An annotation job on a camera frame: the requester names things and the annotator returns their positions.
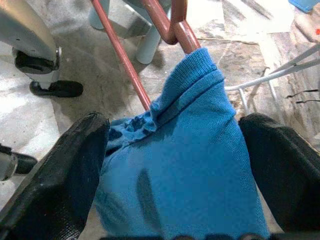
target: gray stone floor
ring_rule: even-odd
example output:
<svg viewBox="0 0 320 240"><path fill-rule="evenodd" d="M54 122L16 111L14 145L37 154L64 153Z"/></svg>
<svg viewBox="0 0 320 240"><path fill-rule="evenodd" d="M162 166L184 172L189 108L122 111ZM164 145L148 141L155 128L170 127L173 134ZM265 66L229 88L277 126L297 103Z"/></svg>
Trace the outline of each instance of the gray stone floor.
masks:
<svg viewBox="0 0 320 240"><path fill-rule="evenodd" d="M83 84L76 98L36 97L29 92L30 79L15 69L11 47L0 42L0 141L5 146L40 160L71 124L89 111L99 111L110 120L134 116L144 110L106 33L89 25L87 0L27 0L49 27L63 49L61 80ZM163 41L151 64L135 60L135 51L149 24L120 0L112 0L109 18L152 100L162 91L165 79L185 56L179 45ZM236 85L262 76L319 42L320 5L304 14L287 0L189 0L187 20L203 47L224 73L225 85ZM309 57L319 57L319 53ZM273 80L285 123L294 127L315 147L320 142L320 103L296 101L320 99L320 66ZM251 112L279 119L266 83L244 90ZM237 92L228 92L236 118L244 116ZM0 209L22 181L15 177L0 182ZM281 229L264 204L271 232ZM89 214L81 239L99 239L105 231L95 208Z"/></svg>

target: blue box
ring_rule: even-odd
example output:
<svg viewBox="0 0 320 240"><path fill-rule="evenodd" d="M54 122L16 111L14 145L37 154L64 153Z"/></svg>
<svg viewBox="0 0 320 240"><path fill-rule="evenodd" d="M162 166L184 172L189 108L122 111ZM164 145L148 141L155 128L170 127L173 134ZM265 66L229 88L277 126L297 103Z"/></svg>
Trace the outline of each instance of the blue box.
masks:
<svg viewBox="0 0 320 240"><path fill-rule="evenodd" d="M309 12L320 0L289 0L289 3L295 5L298 9Z"/></svg>

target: red metal bar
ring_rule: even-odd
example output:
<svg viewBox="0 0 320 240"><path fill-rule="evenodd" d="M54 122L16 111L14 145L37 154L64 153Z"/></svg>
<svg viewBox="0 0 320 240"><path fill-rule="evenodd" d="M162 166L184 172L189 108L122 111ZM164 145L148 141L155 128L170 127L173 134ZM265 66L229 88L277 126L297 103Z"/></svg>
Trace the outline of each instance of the red metal bar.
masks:
<svg viewBox="0 0 320 240"><path fill-rule="evenodd" d="M95 8L96 13L98 14L100 21L108 35L116 54L118 55L121 63L123 64L125 72L128 74L130 81L133 85L134 90L138 94L138 97L146 111L150 109L150 99L146 93L146 90L142 86L138 74L131 64L124 47L121 45L115 30L113 29L107 14L105 13L103 7L101 6L99 0L91 0Z"/></svg>
<svg viewBox="0 0 320 240"><path fill-rule="evenodd" d="M158 0L141 0L141 2L166 43L176 44L178 41L186 54L190 54L201 47L186 21L187 0L172 0L171 21Z"/></svg>

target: blue knit fabric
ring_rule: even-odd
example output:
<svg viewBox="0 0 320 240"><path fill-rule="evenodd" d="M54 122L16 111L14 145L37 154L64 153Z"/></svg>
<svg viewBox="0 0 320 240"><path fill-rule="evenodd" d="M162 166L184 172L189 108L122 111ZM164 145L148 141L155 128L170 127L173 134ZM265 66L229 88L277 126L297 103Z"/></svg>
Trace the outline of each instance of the blue knit fabric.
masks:
<svg viewBox="0 0 320 240"><path fill-rule="evenodd" d="M113 121L95 203L114 236L268 236L244 137L208 51L187 55L151 110Z"/></svg>

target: white chair leg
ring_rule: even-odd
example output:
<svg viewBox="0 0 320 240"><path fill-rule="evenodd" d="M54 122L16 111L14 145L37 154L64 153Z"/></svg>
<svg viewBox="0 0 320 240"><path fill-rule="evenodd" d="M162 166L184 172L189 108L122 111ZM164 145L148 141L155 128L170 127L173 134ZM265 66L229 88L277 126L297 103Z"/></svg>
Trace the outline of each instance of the white chair leg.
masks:
<svg viewBox="0 0 320 240"><path fill-rule="evenodd" d="M171 8L168 7L167 9L165 9L165 11L167 12L167 15L170 17ZM139 43L138 49L135 54L135 58L142 64L151 63L157 50L159 41L160 34L157 28L154 25L152 25L147 34Z"/></svg>
<svg viewBox="0 0 320 240"><path fill-rule="evenodd" d="M109 5L110 0L100 0L100 3L105 11L106 14L109 13ZM104 29L104 26L102 25L99 16L95 10L94 7L91 7L90 13L89 13L89 22L90 25L95 29Z"/></svg>

